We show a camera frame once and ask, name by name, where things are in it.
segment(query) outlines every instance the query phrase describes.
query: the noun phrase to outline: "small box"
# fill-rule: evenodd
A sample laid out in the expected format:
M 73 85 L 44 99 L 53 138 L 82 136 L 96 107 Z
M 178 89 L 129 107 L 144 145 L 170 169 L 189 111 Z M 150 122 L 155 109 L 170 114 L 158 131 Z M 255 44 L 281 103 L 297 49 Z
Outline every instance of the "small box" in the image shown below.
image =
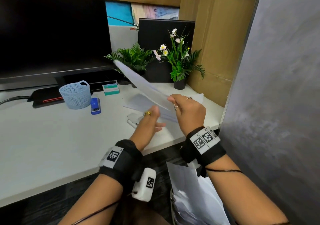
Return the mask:
M 105 96 L 120 93 L 118 83 L 106 84 L 106 85 L 102 85 L 102 87 L 103 87 Z

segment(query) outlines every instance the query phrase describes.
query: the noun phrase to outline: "ring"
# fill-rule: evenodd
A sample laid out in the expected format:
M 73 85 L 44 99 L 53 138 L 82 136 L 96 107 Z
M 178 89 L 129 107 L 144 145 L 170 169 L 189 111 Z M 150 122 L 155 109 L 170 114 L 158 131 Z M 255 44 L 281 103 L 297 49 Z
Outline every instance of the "ring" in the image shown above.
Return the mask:
M 146 115 L 151 115 L 151 112 L 150 111 L 144 112 L 143 116 L 146 116 Z

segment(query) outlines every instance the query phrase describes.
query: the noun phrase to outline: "desk surface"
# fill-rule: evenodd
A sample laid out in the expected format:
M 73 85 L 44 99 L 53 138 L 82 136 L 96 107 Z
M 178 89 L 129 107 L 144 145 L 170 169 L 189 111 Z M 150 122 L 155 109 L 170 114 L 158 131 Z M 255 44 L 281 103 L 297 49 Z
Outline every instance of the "desk surface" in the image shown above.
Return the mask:
M 196 94 L 189 86 L 176 90 L 170 83 L 154 85 L 167 95 Z M 90 106 L 70 110 L 65 103 L 38 109 L 25 101 L 2 105 L 0 207 L 96 173 L 106 151 L 134 132 L 126 122 L 127 115 L 138 111 L 123 104 L 140 91 L 131 85 L 119 88 L 120 94 L 94 93 L 101 101 L 102 113 L 98 115 L 91 115 Z M 14 92 L 14 96 L 23 94 Z M 223 108 L 207 98 L 203 105 L 207 109 L 205 126 L 217 129 Z M 144 155 L 185 139 L 178 123 L 165 122 L 167 127 L 155 134 Z

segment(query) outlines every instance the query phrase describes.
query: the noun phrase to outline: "plastic basket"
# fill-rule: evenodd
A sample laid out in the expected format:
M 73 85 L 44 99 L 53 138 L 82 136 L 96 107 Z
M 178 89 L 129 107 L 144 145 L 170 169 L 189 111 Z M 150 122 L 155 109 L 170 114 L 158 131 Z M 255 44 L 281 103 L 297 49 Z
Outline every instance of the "plastic basket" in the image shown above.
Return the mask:
M 59 92 L 70 109 L 82 109 L 90 104 L 90 86 L 86 81 L 64 85 Z

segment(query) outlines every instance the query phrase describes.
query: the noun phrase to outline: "floor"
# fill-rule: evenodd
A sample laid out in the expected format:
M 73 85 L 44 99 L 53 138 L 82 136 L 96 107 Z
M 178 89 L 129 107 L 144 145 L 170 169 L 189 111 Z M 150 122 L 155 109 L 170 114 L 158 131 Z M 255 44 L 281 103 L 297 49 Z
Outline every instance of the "floor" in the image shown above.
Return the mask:
M 155 188 L 148 206 L 170 224 L 171 183 L 166 162 L 186 166 L 179 154 L 177 144 L 144 156 L 146 167 L 157 172 Z M 90 186 L 98 174 L 62 185 L 28 199 L 0 208 L 0 224 L 10 225 L 56 225 Z

